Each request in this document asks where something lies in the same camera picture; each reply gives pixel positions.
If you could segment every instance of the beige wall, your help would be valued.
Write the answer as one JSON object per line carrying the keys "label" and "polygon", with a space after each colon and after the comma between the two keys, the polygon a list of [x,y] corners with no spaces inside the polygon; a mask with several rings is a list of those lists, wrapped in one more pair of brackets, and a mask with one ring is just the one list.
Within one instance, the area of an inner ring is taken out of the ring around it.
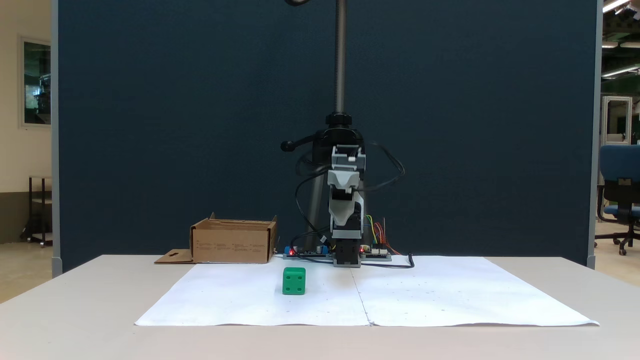
{"label": "beige wall", "polygon": [[51,130],[19,128],[18,35],[51,41],[50,0],[0,0],[0,193],[51,174]]}

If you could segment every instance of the dark blue partition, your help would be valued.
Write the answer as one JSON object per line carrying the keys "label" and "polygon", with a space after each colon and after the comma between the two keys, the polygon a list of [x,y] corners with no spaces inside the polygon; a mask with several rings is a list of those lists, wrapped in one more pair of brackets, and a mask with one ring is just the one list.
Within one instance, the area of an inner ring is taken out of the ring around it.
{"label": "dark blue partition", "polygon": [[[347,111],[407,168],[369,196],[397,250],[584,264],[595,3],[349,2]],[[162,254],[188,229],[278,215],[304,230],[297,154],[333,106],[334,3],[61,1],[65,271]],[[368,155],[375,183],[393,174]]]}

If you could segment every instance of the chair base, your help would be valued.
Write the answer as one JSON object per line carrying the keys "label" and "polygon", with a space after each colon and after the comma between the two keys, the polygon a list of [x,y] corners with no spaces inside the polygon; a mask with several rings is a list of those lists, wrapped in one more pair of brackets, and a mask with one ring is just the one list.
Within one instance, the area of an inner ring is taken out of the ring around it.
{"label": "chair base", "polygon": [[613,244],[620,246],[620,250],[618,251],[618,254],[627,255],[627,250],[625,249],[625,245],[628,245],[629,247],[633,247],[634,239],[640,240],[640,234],[636,234],[634,232],[634,224],[635,223],[629,224],[629,230],[626,233],[596,235],[595,239],[596,240],[613,239]]}

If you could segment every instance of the ceiling light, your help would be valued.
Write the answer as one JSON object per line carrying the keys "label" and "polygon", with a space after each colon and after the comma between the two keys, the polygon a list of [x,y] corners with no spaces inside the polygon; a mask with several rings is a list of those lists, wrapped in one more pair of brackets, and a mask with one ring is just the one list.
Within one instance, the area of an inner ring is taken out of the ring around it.
{"label": "ceiling light", "polygon": [[609,12],[617,7],[619,7],[620,5],[626,4],[628,3],[629,0],[610,0],[608,1],[606,4],[604,4],[604,7],[602,8],[602,12]]}
{"label": "ceiling light", "polygon": [[640,49],[640,42],[624,42],[620,47],[628,47],[629,49]]}
{"label": "ceiling light", "polygon": [[631,65],[631,66],[628,66],[628,67],[623,67],[623,68],[620,68],[620,69],[607,71],[604,74],[602,74],[602,77],[603,78],[610,78],[611,76],[619,75],[619,74],[622,74],[624,72],[629,72],[629,71],[633,71],[633,70],[637,70],[637,69],[640,69],[640,64],[635,64],[635,65]]}

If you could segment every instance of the yellow wire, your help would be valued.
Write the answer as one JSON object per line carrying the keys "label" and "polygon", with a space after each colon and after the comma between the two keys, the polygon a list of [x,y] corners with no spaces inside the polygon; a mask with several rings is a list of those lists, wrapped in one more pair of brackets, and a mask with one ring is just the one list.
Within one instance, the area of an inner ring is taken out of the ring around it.
{"label": "yellow wire", "polygon": [[371,223],[371,233],[373,234],[373,243],[377,244],[378,238],[376,237],[376,232],[373,231],[373,218],[371,218],[371,215],[365,215],[365,216],[369,219],[369,222]]}

